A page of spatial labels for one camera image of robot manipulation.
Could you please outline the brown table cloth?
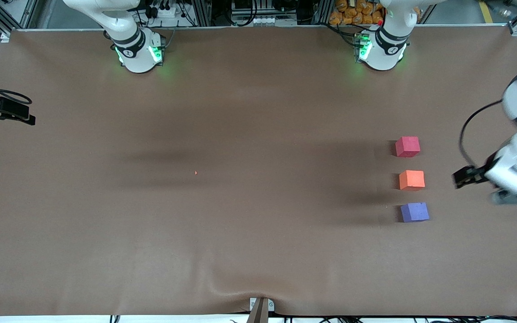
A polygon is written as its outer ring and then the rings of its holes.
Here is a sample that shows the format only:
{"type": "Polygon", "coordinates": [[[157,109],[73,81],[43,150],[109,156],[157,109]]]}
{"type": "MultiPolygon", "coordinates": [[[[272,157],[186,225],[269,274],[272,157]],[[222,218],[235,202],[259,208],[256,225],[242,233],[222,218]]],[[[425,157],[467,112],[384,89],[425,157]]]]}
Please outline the brown table cloth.
{"type": "Polygon", "coordinates": [[[418,27],[387,72],[325,27],[185,29],[141,75],[100,31],[16,31],[0,87],[36,125],[0,122],[0,315],[517,316],[517,205],[451,178],[515,75],[504,26],[418,27]]]}

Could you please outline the pile of orange bags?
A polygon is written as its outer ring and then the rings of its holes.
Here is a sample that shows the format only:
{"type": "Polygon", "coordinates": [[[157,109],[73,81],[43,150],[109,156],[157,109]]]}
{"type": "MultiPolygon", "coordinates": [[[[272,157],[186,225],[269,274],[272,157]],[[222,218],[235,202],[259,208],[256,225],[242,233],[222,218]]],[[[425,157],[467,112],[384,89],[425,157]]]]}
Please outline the pile of orange bags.
{"type": "Polygon", "coordinates": [[[335,0],[330,25],[381,25],[386,8],[379,0],[335,0]]]}

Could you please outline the white power strip with plugs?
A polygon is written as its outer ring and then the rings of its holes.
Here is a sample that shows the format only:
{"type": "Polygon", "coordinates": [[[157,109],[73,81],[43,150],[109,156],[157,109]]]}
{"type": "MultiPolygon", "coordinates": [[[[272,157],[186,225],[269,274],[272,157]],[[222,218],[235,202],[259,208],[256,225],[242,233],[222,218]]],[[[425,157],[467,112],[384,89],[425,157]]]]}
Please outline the white power strip with plugs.
{"type": "Polygon", "coordinates": [[[176,0],[142,0],[145,4],[145,15],[148,19],[175,18],[178,14],[176,0]]]}

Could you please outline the metal clamp bracket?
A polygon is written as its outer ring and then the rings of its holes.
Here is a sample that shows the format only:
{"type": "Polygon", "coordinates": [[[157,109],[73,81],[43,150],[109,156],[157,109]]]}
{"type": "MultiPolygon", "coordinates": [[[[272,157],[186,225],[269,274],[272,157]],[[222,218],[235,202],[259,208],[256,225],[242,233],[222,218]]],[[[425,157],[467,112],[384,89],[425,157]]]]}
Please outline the metal clamp bracket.
{"type": "Polygon", "coordinates": [[[268,323],[269,314],[274,312],[275,303],[269,298],[250,298],[250,314],[246,323],[268,323]]]}

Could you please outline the red foam block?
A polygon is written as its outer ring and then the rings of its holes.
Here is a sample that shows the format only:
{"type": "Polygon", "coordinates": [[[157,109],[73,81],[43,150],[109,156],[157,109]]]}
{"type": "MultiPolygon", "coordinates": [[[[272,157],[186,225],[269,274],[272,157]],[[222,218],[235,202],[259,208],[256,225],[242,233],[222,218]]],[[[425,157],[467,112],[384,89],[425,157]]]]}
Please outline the red foam block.
{"type": "Polygon", "coordinates": [[[402,136],[394,144],[395,155],[400,158],[411,158],[418,155],[422,149],[417,136],[402,136]]]}

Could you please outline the orange foam block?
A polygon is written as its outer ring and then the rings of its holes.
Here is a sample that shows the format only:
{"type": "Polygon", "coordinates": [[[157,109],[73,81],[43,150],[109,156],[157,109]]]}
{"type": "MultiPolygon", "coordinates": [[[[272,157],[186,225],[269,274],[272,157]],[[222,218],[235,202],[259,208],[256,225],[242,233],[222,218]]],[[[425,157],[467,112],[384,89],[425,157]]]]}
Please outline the orange foam block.
{"type": "Polygon", "coordinates": [[[406,170],[399,174],[399,189],[417,192],[425,188],[425,174],[419,170],[406,170]]]}

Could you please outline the aluminium frame post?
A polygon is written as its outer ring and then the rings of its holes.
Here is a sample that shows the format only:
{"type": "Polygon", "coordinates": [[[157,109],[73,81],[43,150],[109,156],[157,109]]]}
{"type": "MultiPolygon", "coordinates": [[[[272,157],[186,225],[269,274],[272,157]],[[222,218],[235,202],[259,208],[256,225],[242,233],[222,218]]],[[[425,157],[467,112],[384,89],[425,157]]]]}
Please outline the aluminium frame post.
{"type": "Polygon", "coordinates": [[[213,0],[191,0],[198,27],[211,26],[213,0]]]}

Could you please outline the purple foam block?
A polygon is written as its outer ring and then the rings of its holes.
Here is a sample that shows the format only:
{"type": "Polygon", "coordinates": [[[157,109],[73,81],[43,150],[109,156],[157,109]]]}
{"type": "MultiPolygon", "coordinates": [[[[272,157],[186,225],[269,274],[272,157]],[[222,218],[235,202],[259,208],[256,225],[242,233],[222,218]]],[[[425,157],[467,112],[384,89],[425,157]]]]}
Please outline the purple foam block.
{"type": "Polygon", "coordinates": [[[425,202],[404,204],[400,206],[402,222],[414,223],[429,220],[429,211],[425,202]]]}

